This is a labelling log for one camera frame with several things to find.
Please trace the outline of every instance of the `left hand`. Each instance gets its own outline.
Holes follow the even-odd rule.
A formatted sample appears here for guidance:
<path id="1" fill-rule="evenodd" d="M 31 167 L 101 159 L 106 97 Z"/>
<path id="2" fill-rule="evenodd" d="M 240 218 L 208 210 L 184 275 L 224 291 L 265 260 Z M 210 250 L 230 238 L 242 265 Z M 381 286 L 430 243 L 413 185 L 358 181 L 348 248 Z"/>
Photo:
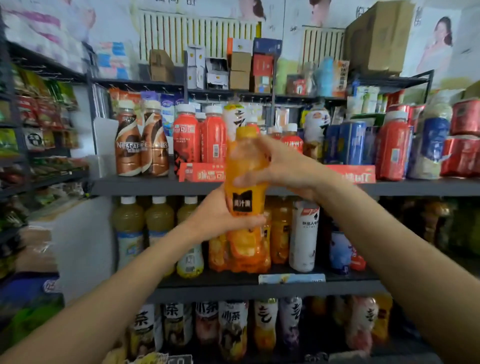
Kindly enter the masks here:
<path id="1" fill-rule="evenodd" d="M 216 238 L 227 231 L 252 229 L 265 224 L 263 215 L 235 218 L 230 214 L 225 200 L 224 186 L 213 190 L 193 214 L 185 221 L 192 231 L 198 233 L 198 240 Z"/>

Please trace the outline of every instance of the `white can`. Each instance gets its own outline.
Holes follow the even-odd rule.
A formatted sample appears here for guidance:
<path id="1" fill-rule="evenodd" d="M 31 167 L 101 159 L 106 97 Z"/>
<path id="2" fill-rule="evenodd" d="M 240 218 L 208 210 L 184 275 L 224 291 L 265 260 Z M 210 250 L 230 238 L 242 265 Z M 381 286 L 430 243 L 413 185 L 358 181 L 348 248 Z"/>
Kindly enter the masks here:
<path id="1" fill-rule="evenodd" d="M 292 234 L 290 235 L 290 266 L 298 272 L 311 272 L 315 266 L 320 207 L 313 202 L 293 204 Z"/>

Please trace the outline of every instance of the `small brown box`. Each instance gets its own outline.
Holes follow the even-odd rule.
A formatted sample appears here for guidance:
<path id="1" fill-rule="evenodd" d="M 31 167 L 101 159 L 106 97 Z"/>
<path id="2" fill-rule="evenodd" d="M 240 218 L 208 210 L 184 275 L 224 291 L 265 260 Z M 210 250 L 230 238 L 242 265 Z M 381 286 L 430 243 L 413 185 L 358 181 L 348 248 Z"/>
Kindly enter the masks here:
<path id="1" fill-rule="evenodd" d="M 150 78 L 152 81 L 174 82 L 175 66 L 163 49 L 150 50 Z"/>
<path id="2" fill-rule="evenodd" d="M 244 71 L 230 71 L 230 89 L 248 90 L 250 86 L 250 73 Z"/>
<path id="3" fill-rule="evenodd" d="M 272 93 L 272 78 L 268 76 L 253 77 L 253 92 L 257 94 Z"/>
<path id="4" fill-rule="evenodd" d="M 250 73 L 252 55 L 245 52 L 233 52 L 230 56 L 230 70 Z"/>

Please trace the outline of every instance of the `barcode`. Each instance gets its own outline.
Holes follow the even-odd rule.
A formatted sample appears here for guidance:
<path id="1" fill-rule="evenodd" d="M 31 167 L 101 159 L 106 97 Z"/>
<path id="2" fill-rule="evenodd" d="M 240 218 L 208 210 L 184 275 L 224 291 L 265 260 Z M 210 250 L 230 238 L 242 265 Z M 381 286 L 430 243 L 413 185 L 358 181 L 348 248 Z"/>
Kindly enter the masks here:
<path id="1" fill-rule="evenodd" d="M 400 158 L 400 149 L 392 149 L 392 163 L 398 163 L 398 159 Z"/>

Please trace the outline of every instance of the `forearm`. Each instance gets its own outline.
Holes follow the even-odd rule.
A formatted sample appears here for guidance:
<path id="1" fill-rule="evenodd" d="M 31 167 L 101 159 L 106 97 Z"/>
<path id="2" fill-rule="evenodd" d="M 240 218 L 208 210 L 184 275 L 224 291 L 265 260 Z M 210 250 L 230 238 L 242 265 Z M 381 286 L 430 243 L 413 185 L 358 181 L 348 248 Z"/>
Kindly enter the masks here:
<path id="1" fill-rule="evenodd" d="M 124 269 L 8 350 L 0 362 L 101 362 L 168 268 L 195 239 L 197 234 L 193 229 L 184 224 L 177 226 Z"/>
<path id="2" fill-rule="evenodd" d="M 403 226 L 360 188 L 317 177 L 317 203 L 445 359 L 480 362 L 480 282 Z"/>

